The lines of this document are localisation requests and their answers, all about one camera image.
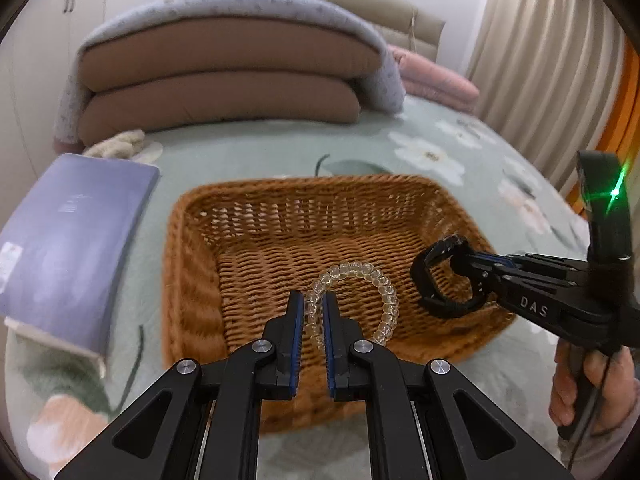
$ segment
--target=brown woven basket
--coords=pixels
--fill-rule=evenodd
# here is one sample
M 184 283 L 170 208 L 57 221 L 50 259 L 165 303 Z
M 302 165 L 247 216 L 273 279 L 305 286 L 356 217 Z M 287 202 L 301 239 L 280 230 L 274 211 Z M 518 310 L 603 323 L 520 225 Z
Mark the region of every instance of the brown woven basket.
M 284 312 L 289 291 L 309 290 L 322 270 L 341 260 L 371 262 L 398 290 L 400 316 L 388 347 L 399 358 L 458 361 L 503 330 L 513 315 L 490 304 L 461 319 L 440 320 L 417 304 L 409 277 L 416 254 L 458 233 L 489 243 L 453 197 L 419 176 L 297 178 L 229 182 L 185 193 L 170 216 L 162 297 L 164 362 L 208 363 L 259 338 Z M 436 281 L 466 299 L 465 278 L 442 265 Z M 380 322 L 376 288 L 357 278 L 332 287 L 343 315 L 371 336 Z M 305 337 L 300 387 L 293 402 L 265 402 L 262 430 L 300 428 L 363 409 L 328 396 L 324 356 Z

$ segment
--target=purple book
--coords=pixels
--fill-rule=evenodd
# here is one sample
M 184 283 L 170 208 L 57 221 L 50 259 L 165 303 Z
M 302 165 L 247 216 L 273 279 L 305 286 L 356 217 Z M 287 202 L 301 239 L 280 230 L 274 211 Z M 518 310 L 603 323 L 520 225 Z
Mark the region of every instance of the purple book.
M 21 335 L 104 357 L 127 241 L 154 166 L 59 156 L 0 233 L 0 315 Z

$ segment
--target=folded pink blanket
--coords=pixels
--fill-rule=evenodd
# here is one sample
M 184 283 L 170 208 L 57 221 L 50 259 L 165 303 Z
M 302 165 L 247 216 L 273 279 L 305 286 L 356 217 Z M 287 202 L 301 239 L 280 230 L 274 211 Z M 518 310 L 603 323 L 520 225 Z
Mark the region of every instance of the folded pink blanket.
M 459 112 L 472 114 L 474 111 L 474 107 L 476 106 L 475 101 L 470 104 L 463 101 L 462 99 L 453 97 L 453 95 L 447 94 L 442 90 L 434 88 L 433 86 L 411 81 L 410 79 L 403 78 L 402 84 L 404 85 L 404 89 L 408 94 L 422 97 L 424 99 L 428 99 L 429 101 L 436 101 L 441 105 L 448 106 L 449 108 L 453 108 L 454 110 L 457 110 Z
M 476 104 L 480 92 L 468 79 L 453 70 L 435 64 L 420 54 L 395 45 L 388 47 L 398 63 L 402 79 L 426 84 L 472 107 Z

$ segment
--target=white label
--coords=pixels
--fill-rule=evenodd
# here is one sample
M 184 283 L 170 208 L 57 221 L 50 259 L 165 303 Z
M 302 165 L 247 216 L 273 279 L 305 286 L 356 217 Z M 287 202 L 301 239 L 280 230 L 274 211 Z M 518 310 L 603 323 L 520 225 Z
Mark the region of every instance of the white label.
M 18 260 L 22 256 L 20 245 L 5 242 L 0 250 L 0 294 L 6 289 L 11 273 L 14 272 Z

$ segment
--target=screw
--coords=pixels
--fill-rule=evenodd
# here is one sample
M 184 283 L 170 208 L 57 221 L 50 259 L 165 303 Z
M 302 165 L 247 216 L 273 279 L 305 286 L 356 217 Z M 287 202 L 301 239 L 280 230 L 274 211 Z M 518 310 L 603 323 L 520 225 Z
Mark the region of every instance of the screw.
M 373 343 L 371 341 L 367 341 L 366 339 L 360 339 L 353 344 L 353 349 L 358 354 L 368 354 L 373 350 Z
M 258 341 L 254 341 L 254 344 L 251 345 L 251 348 L 258 354 L 264 354 L 265 352 L 271 350 L 271 346 L 273 345 L 271 345 L 270 341 L 267 341 L 266 339 L 258 339 Z
M 451 370 L 451 365 L 444 359 L 434 359 L 431 361 L 431 371 L 438 375 L 448 374 Z
M 191 359 L 183 359 L 175 365 L 175 369 L 178 370 L 179 374 L 187 375 L 196 369 L 196 363 Z

